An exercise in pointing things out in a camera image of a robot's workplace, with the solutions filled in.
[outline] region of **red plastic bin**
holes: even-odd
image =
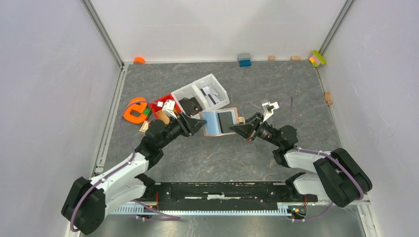
[[[171,94],[168,94],[168,95],[163,96],[160,99],[155,100],[154,102],[161,101],[161,102],[164,103],[164,102],[166,102],[166,100],[174,100],[174,99],[173,99],[173,96]],[[159,117],[157,116],[157,112],[160,111],[160,110],[162,110],[162,108],[161,107],[158,107],[155,104],[149,104],[149,105],[150,105],[151,111],[153,111],[154,117],[156,117],[156,119],[158,119]],[[180,113],[180,111],[181,111],[180,110],[180,107],[179,107],[179,105],[176,102],[174,104],[174,108],[176,109],[176,112],[177,113]]]

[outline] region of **gray floor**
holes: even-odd
[[[309,206],[308,215],[324,206]],[[357,207],[334,206],[325,216],[292,223],[284,216],[181,216],[176,222],[146,222],[130,215],[110,215],[89,237],[364,237]]]
[[[130,65],[122,91],[105,170],[130,154],[119,132],[119,117],[135,97],[155,100],[208,74],[225,88],[230,105],[246,118],[262,112],[261,101],[294,97],[294,121],[298,145],[330,151],[339,147],[336,130],[324,101],[317,72],[309,61],[253,62],[240,68],[237,62]],[[276,128],[290,124],[289,103],[275,111],[269,122]],[[139,125],[123,121],[124,132],[134,146],[143,136]],[[179,137],[164,148],[165,155],[147,172],[159,181],[281,181],[298,172],[278,166],[272,157],[275,146],[239,135]]]

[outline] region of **wall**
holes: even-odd
[[[342,143],[373,182],[382,236],[416,236],[419,2],[356,1],[320,69]]]
[[[60,237],[119,67],[81,1],[0,3],[0,236]]]
[[[124,61],[308,58],[344,0],[92,0]]]

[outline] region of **white container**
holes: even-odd
[[[220,102],[211,106],[204,97],[203,93],[200,91],[203,87],[211,85],[213,89],[218,93],[217,98],[220,99]],[[201,79],[194,81],[191,84],[188,84],[178,90],[175,90],[171,93],[176,103],[179,105],[180,109],[183,111],[182,106],[179,104],[179,100],[183,98],[192,98],[195,97],[198,103],[201,105],[203,111],[216,111],[224,106],[230,104],[228,99],[227,91],[224,87],[218,82],[217,78],[213,74],[209,74]],[[193,118],[198,119],[199,114],[192,116]]]

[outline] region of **orange plastic handle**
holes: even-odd
[[[144,101],[144,98],[137,97],[131,100],[130,104],[137,102],[137,101]],[[124,118],[132,123],[140,124],[143,123],[147,118],[148,115],[143,114],[144,109],[147,107],[147,103],[142,102],[140,104],[131,105],[125,112],[124,112]],[[137,111],[141,115],[139,117],[132,115],[131,113],[133,111]]]

